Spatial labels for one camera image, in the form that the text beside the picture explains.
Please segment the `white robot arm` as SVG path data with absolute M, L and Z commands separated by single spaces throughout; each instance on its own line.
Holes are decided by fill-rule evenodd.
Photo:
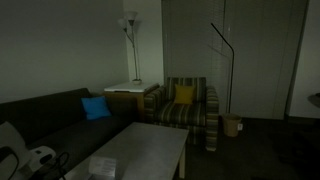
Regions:
M 28 149 L 12 124 L 0 124 L 0 180 L 66 180 L 65 174 L 53 149 Z

